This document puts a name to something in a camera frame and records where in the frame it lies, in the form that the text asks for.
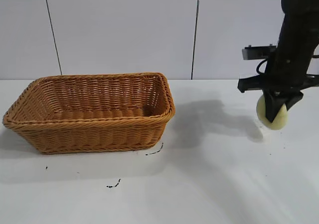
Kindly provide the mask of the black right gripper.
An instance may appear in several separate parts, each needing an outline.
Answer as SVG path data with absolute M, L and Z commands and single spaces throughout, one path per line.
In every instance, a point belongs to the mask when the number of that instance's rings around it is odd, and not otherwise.
M 300 75 L 296 68 L 282 71 L 277 74 L 261 72 L 262 64 L 268 62 L 269 56 L 248 56 L 245 60 L 261 60 L 256 67 L 256 76 L 241 78 L 238 80 L 237 88 L 241 93 L 252 90 L 273 90 L 275 92 L 296 92 L 319 85 L 319 76 L 305 73 Z M 292 108 L 297 102 L 302 100 L 302 92 L 289 93 L 285 96 L 276 96 L 274 93 L 264 92 L 266 119 L 273 122 L 280 111 Z

